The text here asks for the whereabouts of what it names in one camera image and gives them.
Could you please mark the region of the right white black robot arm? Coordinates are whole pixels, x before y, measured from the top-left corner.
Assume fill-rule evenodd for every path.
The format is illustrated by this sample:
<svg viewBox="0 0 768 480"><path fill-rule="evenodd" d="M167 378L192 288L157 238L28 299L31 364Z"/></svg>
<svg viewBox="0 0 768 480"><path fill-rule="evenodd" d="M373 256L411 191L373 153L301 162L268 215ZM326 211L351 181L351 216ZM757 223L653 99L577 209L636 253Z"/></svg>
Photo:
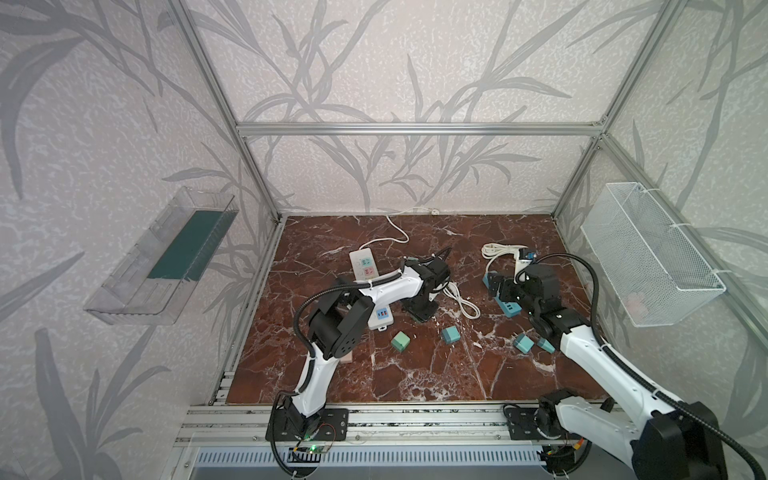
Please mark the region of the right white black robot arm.
<svg viewBox="0 0 768 480"><path fill-rule="evenodd" d="M579 365L626 414L621 420L562 389L539 400L546 435L572 433L630 467L639 479L725 479L729 447L756 479L766 473L754 456L720 429L714 413L687 403L637 370L600 332L595 313L565 306L548 257L525 253L513 274L488 271L489 295L518 304L543 340Z"/></svg>

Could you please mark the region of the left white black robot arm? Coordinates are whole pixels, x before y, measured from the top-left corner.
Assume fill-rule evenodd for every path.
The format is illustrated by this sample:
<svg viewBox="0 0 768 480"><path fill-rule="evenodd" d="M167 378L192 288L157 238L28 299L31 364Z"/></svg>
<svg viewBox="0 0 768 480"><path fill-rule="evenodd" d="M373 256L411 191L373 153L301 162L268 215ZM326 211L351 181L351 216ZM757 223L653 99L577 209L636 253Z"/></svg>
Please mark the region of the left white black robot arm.
<svg viewBox="0 0 768 480"><path fill-rule="evenodd" d="M425 258L407 257L398 269L371 280L338 278L300 305L293 330L307 357L296 388L278 393L273 401L269 441L304 440L321 428L335 371L359 345L371 315L398 302L418 321L436 314L435 296L450 280L448 253L444 249Z"/></svg>

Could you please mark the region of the teal usb plug cube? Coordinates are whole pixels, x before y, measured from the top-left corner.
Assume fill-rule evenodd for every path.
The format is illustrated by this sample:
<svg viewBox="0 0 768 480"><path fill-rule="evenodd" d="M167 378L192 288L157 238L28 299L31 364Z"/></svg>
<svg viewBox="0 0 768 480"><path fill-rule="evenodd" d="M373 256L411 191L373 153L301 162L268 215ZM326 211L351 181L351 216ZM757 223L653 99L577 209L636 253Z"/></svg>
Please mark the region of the teal usb plug cube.
<svg viewBox="0 0 768 480"><path fill-rule="evenodd" d="M451 345L458 342L461 335L456 326L450 326L441 331L441 338L446 345Z"/></svg>

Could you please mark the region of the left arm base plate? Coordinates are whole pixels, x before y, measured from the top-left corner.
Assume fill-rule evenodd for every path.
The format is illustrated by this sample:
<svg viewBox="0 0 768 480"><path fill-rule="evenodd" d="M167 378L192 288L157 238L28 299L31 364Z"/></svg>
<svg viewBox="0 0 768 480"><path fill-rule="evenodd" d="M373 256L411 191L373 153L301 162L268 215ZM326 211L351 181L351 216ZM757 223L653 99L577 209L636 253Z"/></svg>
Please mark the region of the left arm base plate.
<svg viewBox="0 0 768 480"><path fill-rule="evenodd" d="M279 408L270 415L265 438L268 441L344 441L349 426L348 409L325 408L304 417L295 409Z"/></svg>

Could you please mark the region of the long white pastel power strip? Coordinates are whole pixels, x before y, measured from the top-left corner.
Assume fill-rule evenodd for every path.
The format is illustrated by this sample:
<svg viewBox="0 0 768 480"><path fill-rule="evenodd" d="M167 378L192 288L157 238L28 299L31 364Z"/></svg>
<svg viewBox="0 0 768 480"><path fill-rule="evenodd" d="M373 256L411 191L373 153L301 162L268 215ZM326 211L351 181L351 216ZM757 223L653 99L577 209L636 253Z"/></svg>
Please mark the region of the long white pastel power strip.
<svg viewBox="0 0 768 480"><path fill-rule="evenodd" d="M349 253L356 282L372 280L379 276L373 254L369 248L358 249ZM390 305L377 306L368 320L370 330L385 331L394 323Z"/></svg>

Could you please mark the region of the light green usb plug cube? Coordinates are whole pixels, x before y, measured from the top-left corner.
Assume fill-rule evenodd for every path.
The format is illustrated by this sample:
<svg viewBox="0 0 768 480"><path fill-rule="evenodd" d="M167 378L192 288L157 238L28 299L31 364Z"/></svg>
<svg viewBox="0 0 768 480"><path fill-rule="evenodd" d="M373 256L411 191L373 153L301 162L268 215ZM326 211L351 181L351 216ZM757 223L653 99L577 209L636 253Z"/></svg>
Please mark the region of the light green usb plug cube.
<svg viewBox="0 0 768 480"><path fill-rule="evenodd" d="M411 338L404 332L398 332L391 340L392 347L398 352L404 352L411 342Z"/></svg>

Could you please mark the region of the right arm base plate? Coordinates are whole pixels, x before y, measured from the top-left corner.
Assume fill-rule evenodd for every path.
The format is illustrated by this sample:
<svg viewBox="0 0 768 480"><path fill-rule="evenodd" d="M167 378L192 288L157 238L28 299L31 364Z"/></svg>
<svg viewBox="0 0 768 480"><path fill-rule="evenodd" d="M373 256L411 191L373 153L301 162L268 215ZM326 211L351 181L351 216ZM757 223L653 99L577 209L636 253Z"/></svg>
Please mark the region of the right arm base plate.
<svg viewBox="0 0 768 480"><path fill-rule="evenodd" d="M563 400L575 397L570 389L560 389L540 396L535 406L506 403L502 413L512 440L566 440L572 436L560 421L556 406Z"/></svg>

